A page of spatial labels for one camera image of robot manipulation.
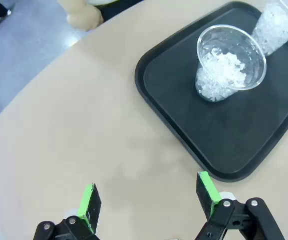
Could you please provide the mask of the person's right hand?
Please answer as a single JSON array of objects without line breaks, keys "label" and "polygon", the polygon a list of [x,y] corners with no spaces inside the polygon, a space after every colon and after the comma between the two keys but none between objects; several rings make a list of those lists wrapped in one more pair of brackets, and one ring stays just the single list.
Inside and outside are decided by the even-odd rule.
[{"label": "person's right hand", "polygon": [[100,26],[104,20],[101,12],[93,5],[86,5],[67,14],[67,22],[74,28],[85,32]]}]

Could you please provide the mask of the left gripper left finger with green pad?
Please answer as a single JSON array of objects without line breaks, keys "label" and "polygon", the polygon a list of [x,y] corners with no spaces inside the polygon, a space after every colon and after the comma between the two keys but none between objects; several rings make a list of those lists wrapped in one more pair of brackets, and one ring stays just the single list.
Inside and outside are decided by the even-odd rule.
[{"label": "left gripper left finger with green pad", "polygon": [[96,228],[101,199],[94,183],[86,186],[76,215],[59,224],[43,221],[37,225],[34,240],[97,240]]}]

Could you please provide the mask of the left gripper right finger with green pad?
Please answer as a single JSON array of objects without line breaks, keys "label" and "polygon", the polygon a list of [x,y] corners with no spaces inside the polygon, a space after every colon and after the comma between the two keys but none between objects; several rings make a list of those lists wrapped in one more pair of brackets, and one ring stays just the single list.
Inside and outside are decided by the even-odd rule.
[{"label": "left gripper right finger with green pad", "polygon": [[206,171],[197,173],[196,194],[207,219],[197,240],[222,240],[228,230],[238,230],[246,240],[284,239],[263,199],[240,203],[223,198]]}]

